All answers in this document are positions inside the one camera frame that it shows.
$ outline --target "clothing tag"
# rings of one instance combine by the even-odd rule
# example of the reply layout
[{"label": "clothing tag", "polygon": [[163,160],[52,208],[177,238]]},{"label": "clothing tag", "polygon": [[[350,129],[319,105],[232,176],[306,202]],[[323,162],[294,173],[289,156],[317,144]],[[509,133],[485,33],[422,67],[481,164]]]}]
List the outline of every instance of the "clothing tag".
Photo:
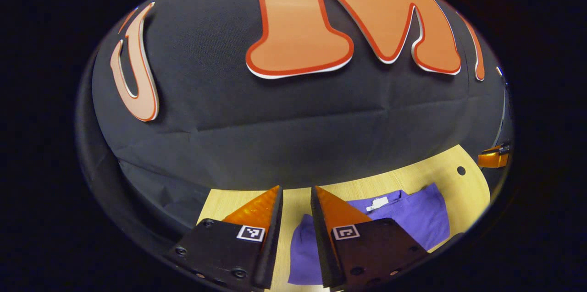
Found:
[{"label": "clothing tag", "polygon": [[385,205],[385,204],[389,204],[389,200],[387,197],[383,197],[383,198],[375,198],[373,200],[373,205],[369,206],[367,208],[367,211],[372,211],[374,209],[378,209],[381,206]]}]

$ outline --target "wrinkled fabric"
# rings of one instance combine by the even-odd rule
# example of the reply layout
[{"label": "wrinkled fabric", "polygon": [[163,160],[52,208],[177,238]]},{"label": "wrinkled fabric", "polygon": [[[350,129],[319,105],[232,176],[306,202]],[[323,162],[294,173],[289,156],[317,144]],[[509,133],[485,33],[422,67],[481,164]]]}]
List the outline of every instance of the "wrinkled fabric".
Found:
[{"label": "wrinkled fabric", "polygon": [[[387,197],[389,203],[373,211],[367,207],[376,198]],[[413,194],[398,190],[381,196],[351,200],[348,204],[373,220],[394,219],[424,249],[430,250],[450,236],[449,215],[444,198],[436,184]],[[291,242],[290,284],[318,285],[322,283],[316,232],[311,215],[304,215],[293,232]]]}]

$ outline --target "wooden table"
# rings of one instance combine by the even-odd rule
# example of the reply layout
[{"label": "wooden table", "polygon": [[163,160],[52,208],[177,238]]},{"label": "wooden table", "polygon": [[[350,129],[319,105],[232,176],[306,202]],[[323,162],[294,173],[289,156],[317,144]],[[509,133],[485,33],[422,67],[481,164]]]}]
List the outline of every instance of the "wooden table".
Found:
[{"label": "wooden table", "polygon": [[[459,166],[464,167],[465,175],[460,175],[457,172],[457,167]],[[490,195],[485,177],[460,145],[421,162],[388,171],[387,173],[321,187],[343,200],[355,200],[373,198],[396,190],[404,190],[411,194],[432,183],[436,183],[444,197],[449,215],[450,237],[466,231],[489,205]],[[199,215],[198,222],[207,217],[218,220],[224,219],[226,215],[264,191],[266,190],[212,189]],[[328,291],[327,288],[323,288],[321,285],[300,286],[287,283],[291,239],[294,229],[300,224],[304,214],[312,214],[310,188],[284,190],[281,230],[279,232],[279,243],[277,244],[277,258],[275,260],[271,291]],[[428,251],[433,252],[445,242],[446,240]]]}]

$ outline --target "purple cloth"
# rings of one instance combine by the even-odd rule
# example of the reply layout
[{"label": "purple cloth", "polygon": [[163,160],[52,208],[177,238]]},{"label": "purple cloth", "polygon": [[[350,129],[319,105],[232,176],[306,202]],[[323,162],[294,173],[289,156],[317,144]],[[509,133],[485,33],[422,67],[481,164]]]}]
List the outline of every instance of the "purple cloth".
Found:
[{"label": "purple cloth", "polygon": [[[367,211],[375,198],[387,197],[389,203]],[[430,250],[450,235],[449,215],[442,194],[436,184],[419,192],[406,194],[402,190],[382,196],[351,200],[348,204],[367,214],[371,219],[394,219],[424,249]],[[305,214],[292,236],[289,269],[290,284],[322,284],[316,232],[311,215]]]}]

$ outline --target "letter m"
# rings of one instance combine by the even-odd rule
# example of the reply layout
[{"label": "letter m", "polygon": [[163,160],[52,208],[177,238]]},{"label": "letter m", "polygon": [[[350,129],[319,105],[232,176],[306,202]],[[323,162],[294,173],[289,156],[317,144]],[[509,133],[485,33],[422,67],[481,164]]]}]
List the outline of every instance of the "letter m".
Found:
[{"label": "letter m", "polygon": [[[398,58],[415,13],[420,37],[411,46],[420,68],[455,75],[461,69],[453,32],[434,0],[338,0],[360,27],[375,55]],[[354,44],[333,29],[323,0],[259,0],[263,35],[247,52],[247,66],[268,79],[333,71],[350,61]]]}]

